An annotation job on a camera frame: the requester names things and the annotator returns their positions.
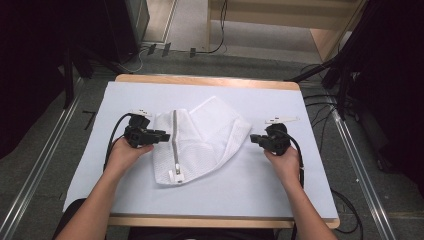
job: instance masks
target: cable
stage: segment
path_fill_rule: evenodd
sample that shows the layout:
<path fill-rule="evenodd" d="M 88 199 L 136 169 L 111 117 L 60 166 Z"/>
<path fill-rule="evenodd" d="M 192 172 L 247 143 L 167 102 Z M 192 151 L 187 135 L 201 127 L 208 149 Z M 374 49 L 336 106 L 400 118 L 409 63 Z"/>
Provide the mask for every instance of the cable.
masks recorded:
<path fill-rule="evenodd" d="M 303 100 L 308 99 L 308 98 L 315 98 L 315 97 L 337 97 L 337 95 L 334 94 L 316 94 L 316 95 L 309 95 L 309 96 L 304 96 Z"/>
<path fill-rule="evenodd" d="M 288 133 L 286 133 L 284 131 L 277 130 L 277 129 L 268 129 L 268 131 L 273 131 L 273 132 L 278 132 L 278 133 L 283 134 L 284 136 L 288 137 L 294 143 L 294 145 L 296 146 L 297 152 L 299 153 L 299 168 L 300 168 L 299 181 L 300 181 L 300 185 L 303 188 L 303 185 L 304 185 L 304 176 L 303 176 L 304 165 L 303 165 L 302 152 L 300 151 L 299 144 L 296 142 L 296 140 L 292 136 L 290 136 Z"/>
<path fill-rule="evenodd" d="M 313 124 L 313 123 L 314 123 L 314 121 L 318 118 L 319 113 L 320 113 L 322 110 L 324 110 L 326 107 L 327 107 L 327 106 L 324 106 L 324 107 L 322 107 L 322 108 L 320 108 L 320 109 L 318 110 L 317 114 L 315 114 L 314 119 L 312 119 L 311 124 Z"/>
<path fill-rule="evenodd" d="M 300 74 L 302 74 L 303 70 L 305 70 L 306 68 L 311 67 L 311 66 L 317 66 L 317 67 L 319 67 L 319 66 L 320 66 L 320 67 L 322 68 L 322 70 L 321 70 L 321 71 L 323 71 L 323 70 L 325 70 L 325 69 L 326 69 L 326 67 L 325 67 L 325 66 L 323 66 L 322 64 L 319 64 L 319 63 L 309 64 L 309 65 L 304 66 L 302 69 L 300 69 Z M 318 76 L 321 78 L 321 80 L 323 79 L 323 77 L 321 76 L 321 72 L 318 72 L 318 73 L 316 73 L 316 74 L 318 74 Z"/>
<path fill-rule="evenodd" d="M 355 207 L 353 206 L 353 204 L 349 201 L 349 199 L 347 197 L 345 197 L 343 194 L 337 192 L 336 190 L 330 188 L 331 192 L 334 193 L 337 197 L 339 197 L 346 205 L 347 207 L 352 211 L 353 215 L 355 215 L 356 218 L 356 226 L 354 229 L 349 230 L 349 231 L 343 231 L 340 229 L 336 229 L 336 231 L 343 233 L 343 234 L 350 234 L 355 232 L 358 227 L 360 230 L 360 239 L 364 239 L 364 226 L 362 225 L 362 221 L 361 218 L 359 217 L 358 212 L 356 211 Z"/>
<path fill-rule="evenodd" d="M 225 17 L 227 16 L 227 7 L 228 7 L 228 0 L 224 0 L 224 4 L 222 4 L 222 8 L 221 8 L 221 43 L 219 44 L 219 46 L 213 50 L 213 51 L 209 51 L 209 52 L 196 52 L 196 54 L 211 54 L 214 53 L 216 51 L 218 51 L 222 44 L 224 43 L 224 25 L 225 25 Z"/>
<path fill-rule="evenodd" d="M 319 152 L 321 153 L 321 150 L 322 150 L 322 144 L 323 144 L 323 142 L 324 142 L 324 130 L 325 130 L 325 126 L 326 126 L 326 123 L 327 123 L 327 121 L 328 121 L 328 118 L 330 117 L 330 115 L 331 115 L 331 113 L 334 111 L 334 110 L 336 110 L 337 108 L 336 107 L 333 107 L 329 112 L 328 112 L 328 114 L 327 114 L 327 116 L 326 117 L 324 117 L 324 118 L 322 118 L 322 119 L 320 119 L 319 121 L 317 121 L 315 124 L 313 124 L 312 125 L 312 128 L 314 128 L 319 122 L 321 122 L 321 121 L 323 121 L 323 120 L 325 120 L 324 121 L 324 125 L 323 125 L 323 128 L 322 128 L 322 133 L 321 133 L 321 143 L 320 143 L 320 148 L 319 148 Z M 347 198 L 347 197 L 345 197 L 344 195 L 342 195 L 341 193 L 339 193 L 339 192 L 337 192 L 337 191 L 335 191 L 334 189 L 332 189 L 332 188 L 330 188 L 330 190 L 331 190 L 331 192 L 332 193 L 334 193 L 337 197 L 339 197 L 347 206 L 348 206 L 348 208 L 352 211 L 352 213 L 355 215 L 355 218 L 356 218 L 356 226 L 352 229 L 352 230 L 348 230 L 348 231 L 343 231 L 343 230 L 340 230 L 340 229 L 336 229 L 336 231 L 338 231 L 338 232 L 340 232 L 340 233 L 343 233 L 343 234 L 350 234 L 350 233 L 353 233 L 353 232 L 355 232 L 357 229 L 358 229 L 358 227 L 359 227 L 359 229 L 360 229 L 360 239 L 362 240 L 363 239 L 363 237 L 364 237 L 364 229 L 363 229 L 363 225 L 362 225 L 362 221 L 361 221 L 361 219 L 360 219 L 360 217 L 359 217 L 359 214 L 358 214 L 358 212 L 356 211 L 356 209 L 355 209 L 355 207 L 353 206 L 353 204 L 349 201 L 349 199 Z"/>
<path fill-rule="evenodd" d="M 321 151 L 322 151 L 322 143 L 324 142 L 324 130 L 325 130 L 325 125 L 327 124 L 327 121 L 328 121 L 328 118 L 330 117 L 330 114 L 334 111 L 334 110 L 336 110 L 336 108 L 333 108 L 333 109 L 331 109 L 331 111 L 327 114 L 327 116 L 325 117 L 325 121 L 324 121 L 324 125 L 323 125 L 323 127 L 322 127 L 322 132 L 321 132 L 321 142 L 320 142 L 320 145 L 319 145 L 319 152 L 321 153 Z"/>
<path fill-rule="evenodd" d="M 320 105 L 320 104 L 328 104 L 332 106 L 337 106 L 337 103 L 331 103 L 331 102 L 315 102 L 315 103 L 308 103 L 305 104 L 305 107 L 313 106 L 313 105 Z"/>
<path fill-rule="evenodd" d="M 147 51 L 147 50 L 149 50 L 149 48 L 148 48 L 148 47 L 142 47 L 142 48 L 140 49 L 140 53 L 138 54 L 138 59 L 140 60 L 140 67 L 139 67 L 139 68 L 137 68 L 137 70 L 130 70 L 130 69 L 128 69 L 128 68 L 126 68 L 126 67 L 122 66 L 121 64 L 119 64 L 119 66 L 120 66 L 121 68 L 123 68 L 123 69 L 127 70 L 127 71 L 128 71 L 128 72 L 130 72 L 130 73 L 135 73 L 135 72 L 140 71 L 140 69 L 141 69 L 141 68 L 143 68 L 143 61 L 141 60 L 141 54 L 142 54 L 143 52 Z"/>
<path fill-rule="evenodd" d="M 107 165 L 107 162 L 108 162 L 108 160 L 109 160 L 110 152 L 112 151 L 112 148 L 113 148 L 113 146 L 114 146 L 114 145 L 115 145 L 115 143 L 116 143 L 116 141 L 114 141 L 114 142 L 112 143 L 112 141 L 113 141 L 113 137 L 115 136 L 116 129 L 118 128 L 119 124 L 121 123 L 121 121 L 122 121 L 124 118 L 126 118 L 126 117 L 128 117 L 128 116 L 131 116 L 131 115 L 132 115 L 131 113 L 126 113 L 124 116 L 122 116 L 122 117 L 118 120 L 118 122 L 116 123 L 115 127 L 113 128 L 112 134 L 111 134 L 110 139 L 109 139 L 109 143 L 108 143 L 108 145 L 107 145 L 106 157 L 105 157 L 105 164 L 103 165 L 103 171 L 106 169 L 106 165 Z"/>

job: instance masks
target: black tripod leg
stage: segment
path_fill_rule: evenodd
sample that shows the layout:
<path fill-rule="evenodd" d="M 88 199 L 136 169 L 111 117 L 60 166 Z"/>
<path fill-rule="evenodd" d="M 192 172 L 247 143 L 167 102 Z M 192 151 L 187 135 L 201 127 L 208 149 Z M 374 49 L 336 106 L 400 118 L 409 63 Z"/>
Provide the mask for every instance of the black tripod leg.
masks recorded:
<path fill-rule="evenodd" d="M 112 72 L 116 73 L 116 74 L 122 74 L 124 73 L 121 69 L 119 69 L 117 66 L 113 65 L 112 63 L 110 63 L 109 61 L 105 60 L 104 58 L 100 57 L 99 55 L 95 54 L 94 52 L 82 47 L 82 46 L 77 46 L 78 50 L 81 51 L 81 53 L 87 55 L 88 57 L 98 61 L 100 64 L 102 64 L 103 66 L 109 68 Z"/>
<path fill-rule="evenodd" d="M 337 80 L 340 77 L 340 68 L 339 66 L 332 67 L 325 74 L 324 78 L 321 81 L 322 87 L 325 89 L 331 89 L 336 85 Z"/>
<path fill-rule="evenodd" d="M 296 82 L 296 83 L 301 82 L 303 80 L 306 80 L 308 77 L 312 77 L 313 75 L 318 74 L 318 73 L 324 71 L 328 67 L 333 66 L 333 64 L 335 64 L 335 63 L 336 63 L 336 57 L 328 60 L 327 62 L 325 62 L 323 64 L 320 64 L 320 65 L 312 68 L 311 70 L 309 70 L 309 71 L 307 71 L 305 73 L 300 74 L 297 77 L 294 77 L 294 78 L 291 78 L 291 79 L 288 79 L 288 80 L 285 80 L 285 81 L 286 82 Z"/>
<path fill-rule="evenodd" d="M 74 78 L 72 75 L 72 60 L 69 48 L 65 51 L 63 67 L 65 70 L 65 105 L 63 109 L 67 109 L 74 99 Z"/>
<path fill-rule="evenodd" d="M 76 49 L 75 45 L 71 48 L 71 59 L 72 63 L 77 69 L 80 77 L 91 78 L 93 76 L 93 68 L 90 62 Z"/>

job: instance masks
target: wooden table edge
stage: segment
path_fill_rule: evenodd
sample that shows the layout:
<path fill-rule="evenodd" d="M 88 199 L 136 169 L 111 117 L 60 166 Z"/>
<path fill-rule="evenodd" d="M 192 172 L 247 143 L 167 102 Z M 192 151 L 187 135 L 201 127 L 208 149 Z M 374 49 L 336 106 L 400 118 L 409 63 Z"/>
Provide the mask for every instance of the wooden table edge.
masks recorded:
<path fill-rule="evenodd" d="M 121 74 L 115 79 L 116 82 L 133 83 L 157 83 L 157 84 L 185 84 L 200 86 L 222 86 L 240 88 L 263 88 L 300 91 L 299 84 L 277 80 L 258 80 L 248 78 L 230 77 L 204 77 L 182 75 L 132 75 Z"/>
<path fill-rule="evenodd" d="M 340 226 L 339 218 L 323 219 L 330 229 Z M 143 227 L 209 227 L 209 228 L 293 228 L 292 219 L 188 217 L 188 216 L 125 216 L 111 215 L 109 225 Z"/>

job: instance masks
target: metal rail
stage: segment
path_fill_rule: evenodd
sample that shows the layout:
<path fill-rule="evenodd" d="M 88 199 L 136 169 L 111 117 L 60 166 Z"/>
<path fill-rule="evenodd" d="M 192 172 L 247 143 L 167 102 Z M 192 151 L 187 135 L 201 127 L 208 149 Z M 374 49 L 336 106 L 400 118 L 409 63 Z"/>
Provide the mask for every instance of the metal rail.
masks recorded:
<path fill-rule="evenodd" d="M 8 240 L 12 239 L 19 222 L 24 215 L 32 196 L 34 195 L 38 184 L 46 171 L 50 159 L 52 158 L 55 149 L 65 132 L 66 127 L 69 124 L 72 115 L 74 114 L 75 108 L 78 105 L 81 89 L 84 86 L 84 80 L 79 78 L 75 86 L 76 96 L 73 99 L 68 109 L 63 110 L 53 131 L 50 133 L 46 144 L 44 145 L 37 161 L 34 164 L 30 174 L 28 175 L 24 185 L 22 186 L 19 194 L 15 198 L 9 212 L 1 225 L 0 228 L 0 239 Z"/>
<path fill-rule="evenodd" d="M 336 103 L 336 100 L 332 97 L 329 97 L 329 100 L 330 102 Z M 384 210 L 377 192 L 374 189 L 371 179 L 368 176 L 361 156 L 358 153 L 358 149 L 355 146 L 346 123 L 340 118 L 337 111 L 333 111 L 333 118 L 339 130 L 340 136 L 342 137 L 343 143 L 349 155 L 349 159 L 352 163 L 353 169 L 355 170 L 356 176 L 358 177 L 359 184 L 365 196 L 365 200 L 368 203 L 368 207 L 370 208 L 381 238 L 395 240 L 396 237 L 390 225 L 389 218 L 386 214 L 386 211 Z"/>

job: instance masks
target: mesh laundry bag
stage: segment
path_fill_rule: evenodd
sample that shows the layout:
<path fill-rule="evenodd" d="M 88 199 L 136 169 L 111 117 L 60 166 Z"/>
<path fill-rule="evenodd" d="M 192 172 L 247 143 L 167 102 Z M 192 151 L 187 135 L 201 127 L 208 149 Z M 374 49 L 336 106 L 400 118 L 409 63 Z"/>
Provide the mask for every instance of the mesh laundry bag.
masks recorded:
<path fill-rule="evenodd" d="M 156 182 L 190 182 L 224 165 L 240 148 L 251 124 L 222 100 L 212 97 L 188 112 L 156 116 L 155 128 L 171 134 L 153 151 Z"/>

